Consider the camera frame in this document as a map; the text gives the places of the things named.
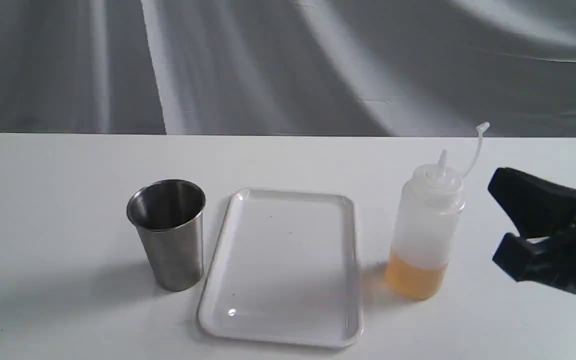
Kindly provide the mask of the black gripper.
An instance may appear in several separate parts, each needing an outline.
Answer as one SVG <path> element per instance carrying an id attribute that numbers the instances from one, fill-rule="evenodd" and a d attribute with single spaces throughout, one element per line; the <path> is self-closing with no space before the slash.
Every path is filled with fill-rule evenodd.
<path id="1" fill-rule="evenodd" d="M 530 281 L 576 295 L 576 188 L 500 167 L 487 191 L 521 235 L 503 235 L 494 264 L 517 283 Z M 566 231 L 567 246 L 550 238 Z"/>

